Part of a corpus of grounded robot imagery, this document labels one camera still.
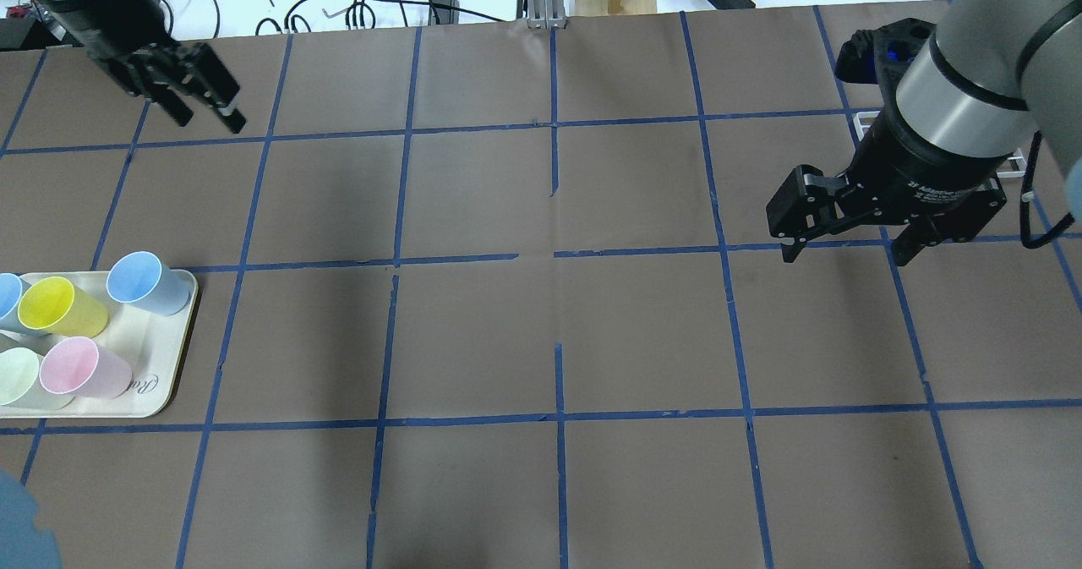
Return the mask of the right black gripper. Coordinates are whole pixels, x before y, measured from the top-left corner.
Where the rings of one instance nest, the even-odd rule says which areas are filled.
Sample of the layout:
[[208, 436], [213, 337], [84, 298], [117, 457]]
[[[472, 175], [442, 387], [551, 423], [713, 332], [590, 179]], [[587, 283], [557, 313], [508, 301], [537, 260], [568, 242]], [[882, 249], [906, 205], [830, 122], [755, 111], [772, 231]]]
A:
[[[850, 164], [834, 176], [796, 166], [766, 206], [768, 230], [781, 238], [792, 264], [807, 240], [862, 225], [908, 225], [892, 241], [896, 267], [944, 238], [969, 240], [985, 230], [1006, 200], [989, 180], [1008, 153], [959, 156], [920, 137], [900, 114], [882, 109]], [[916, 225], [932, 219], [934, 225]]]

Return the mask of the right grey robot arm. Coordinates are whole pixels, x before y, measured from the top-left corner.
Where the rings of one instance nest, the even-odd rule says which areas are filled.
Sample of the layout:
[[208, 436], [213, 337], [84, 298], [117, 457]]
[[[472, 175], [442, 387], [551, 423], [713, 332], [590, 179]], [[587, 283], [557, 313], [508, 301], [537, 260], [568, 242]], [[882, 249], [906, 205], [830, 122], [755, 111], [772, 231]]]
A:
[[1079, 0], [952, 0], [936, 23], [899, 19], [842, 47], [839, 79], [883, 100], [852, 162], [792, 169], [766, 207], [793, 262], [823, 235], [898, 226], [896, 265], [974, 240], [1006, 203], [997, 170], [1039, 134], [1079, 220]]

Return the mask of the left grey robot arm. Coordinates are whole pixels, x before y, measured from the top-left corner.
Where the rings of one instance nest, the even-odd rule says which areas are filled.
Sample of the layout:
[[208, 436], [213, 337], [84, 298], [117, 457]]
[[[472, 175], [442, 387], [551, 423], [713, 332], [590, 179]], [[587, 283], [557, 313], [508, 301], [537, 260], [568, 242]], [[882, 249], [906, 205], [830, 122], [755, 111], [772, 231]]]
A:
[[158, 0], [37, 0], [85, 56], [131, 96], [156, 104], [181, 127], [199, 101], [233, 134], [246, 125], [240, 87], [208, 42], [182, 44], [169, 34]]

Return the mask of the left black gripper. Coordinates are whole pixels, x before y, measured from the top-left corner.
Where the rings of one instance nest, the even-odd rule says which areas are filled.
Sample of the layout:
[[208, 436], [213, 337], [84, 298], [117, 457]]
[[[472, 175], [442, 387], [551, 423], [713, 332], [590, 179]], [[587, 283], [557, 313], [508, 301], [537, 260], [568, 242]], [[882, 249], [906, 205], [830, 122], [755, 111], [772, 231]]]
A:
[[184, 95], [208, 107], [229, 134], [240, 134], [247, 125], [236, 102], [239, 83], [206, 42], [150, 44], [109, 59], [90, 52], [89, 58], [127, 94], [156, 104], [179, 127], [189, 125], [194, 115]]

